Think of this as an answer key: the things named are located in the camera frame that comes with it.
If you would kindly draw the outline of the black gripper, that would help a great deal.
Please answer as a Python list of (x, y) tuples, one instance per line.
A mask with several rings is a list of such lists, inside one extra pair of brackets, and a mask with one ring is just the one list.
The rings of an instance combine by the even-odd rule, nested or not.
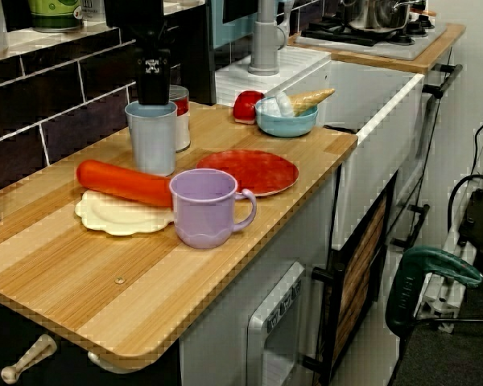
[(166, 105), (171, 61), (163, 1), (105, 0), (104, 7), (107, 26), (119, 28), (122, 36), (134, 40), (138, 47), (135, 75), (139, 103)]

